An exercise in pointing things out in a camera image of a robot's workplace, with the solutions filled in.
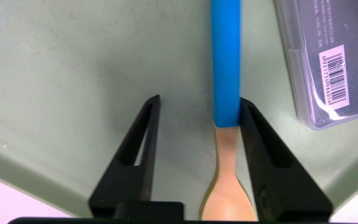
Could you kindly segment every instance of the barcode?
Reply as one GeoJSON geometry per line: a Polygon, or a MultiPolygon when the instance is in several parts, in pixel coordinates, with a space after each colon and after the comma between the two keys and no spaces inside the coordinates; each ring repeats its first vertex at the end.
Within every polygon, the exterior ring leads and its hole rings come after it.
{"type": "Polygon", "coordinates": [[[336,110],[349,105],[344,46],[321,52],[320,67],[325,105],[336,110]]]}

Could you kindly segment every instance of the spoon handle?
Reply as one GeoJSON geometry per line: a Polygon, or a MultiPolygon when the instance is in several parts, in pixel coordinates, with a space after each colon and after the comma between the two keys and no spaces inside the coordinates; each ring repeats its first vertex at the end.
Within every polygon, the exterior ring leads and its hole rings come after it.
{"type": "Polygon", "coordinates": [[[216,148],[219,159],[219,178],[236,177],[238,130],[238,126],[230,128],[215,127],[216,148]]]}

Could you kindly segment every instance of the blue handle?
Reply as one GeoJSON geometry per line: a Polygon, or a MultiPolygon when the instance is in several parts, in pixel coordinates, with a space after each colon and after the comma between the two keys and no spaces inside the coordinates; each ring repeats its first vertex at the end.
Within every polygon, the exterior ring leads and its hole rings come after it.
{"type": "Polygon", "coordinates": [[[219,128],[238,126],[240,116],[241,0],[211,0],[213,120],[219,128]]]}

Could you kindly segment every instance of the pink surface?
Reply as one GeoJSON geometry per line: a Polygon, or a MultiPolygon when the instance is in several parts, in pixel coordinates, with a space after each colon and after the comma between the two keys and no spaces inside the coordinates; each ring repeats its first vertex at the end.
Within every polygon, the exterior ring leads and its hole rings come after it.
{"type": "Polygon", "coordinates": [[[6,224],[18,217],[70,216],[0,183],[0,224],[6,224]]]}

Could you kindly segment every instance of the clear plastic box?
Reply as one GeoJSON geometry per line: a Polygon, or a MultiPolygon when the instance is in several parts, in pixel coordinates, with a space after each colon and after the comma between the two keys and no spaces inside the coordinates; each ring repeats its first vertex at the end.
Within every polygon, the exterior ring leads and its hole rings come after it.
{"type": "Polygon", "coordinates": [[[358,119],[358,0],[276,0],[298,118],[320,130],[358,119]]]}

